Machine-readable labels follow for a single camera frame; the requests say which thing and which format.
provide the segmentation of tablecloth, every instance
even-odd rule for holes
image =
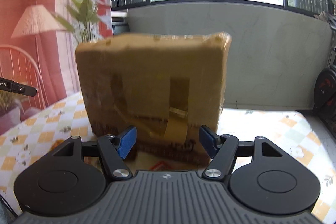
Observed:
[[[292,155],[308,167],[321,183],[321,194],[313,214],[326,224],[336,221],[336,172],[320,140],[300,113],[224,109],[217,133],[232,134],[242,141],[253,141],[256,136],[264,136]],[[0,136],[0,194],[18,214],[21,210],[13,192],[16,177],[70,136],[80,136],[82,141],[96,139],[80,92],[57,102]],[[85,160],[100,167],[97,158]],[[251,158],[238,158],[235,169],[249,162]],[[136,160],[127,165],[133,172],[136,169],[198,168],[143,152],[139,152]]]

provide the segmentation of gray gripper base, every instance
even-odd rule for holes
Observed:
[[[219,182],[195,171],[139,171],[114,182],[92,207],[70,216],[23,213],[14,224],[318,224],[309,212],[286,217],[255,213],[234,201]]]

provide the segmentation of gray wall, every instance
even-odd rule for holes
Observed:
[[[307,108],[326,66],[327,23],[275,8],[229,3],[179,3],[129,9],[132,32],[232,36],[226,104]]]

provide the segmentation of blue gripper pad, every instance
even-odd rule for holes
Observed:
[[[221,137],[213,133],[207,126],[201,126],[198,135],[203,148],[208,153],[209,157],[213,159],[219,151],[217,145],[221,143]]]
[[[118,135],[118,138],[120,139],[120,143],[117,152],[119,156],[124,160],[137,140],[136,127],[131,126],[126,128],[123,133]]]

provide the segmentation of lamp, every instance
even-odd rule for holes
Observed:
[[[38,34],[47,31],[64,31],[66,30],[61,26],[53,16],[48,12],[48,10],[43,5],[32,5],[28,6],[23,15],[21,16],[19,22],[17,23],[11,38],[24,37],[26,35]],[[39,50],[37,44],[37,38],[35,36],[36,44],[36,58],[39,70]]]

